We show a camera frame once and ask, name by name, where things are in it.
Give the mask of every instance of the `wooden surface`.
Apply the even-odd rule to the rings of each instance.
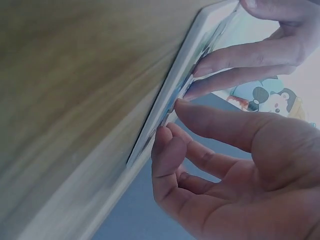
[[[214,2],[0,2],[1,240],[92,234],[192,20]]]

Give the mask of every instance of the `cartoon bear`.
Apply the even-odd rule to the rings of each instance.
[[[306,121],[301,98],[284,88],[278,77],[253,81],[235,87],[227,101],[248,112],[276,113]]]

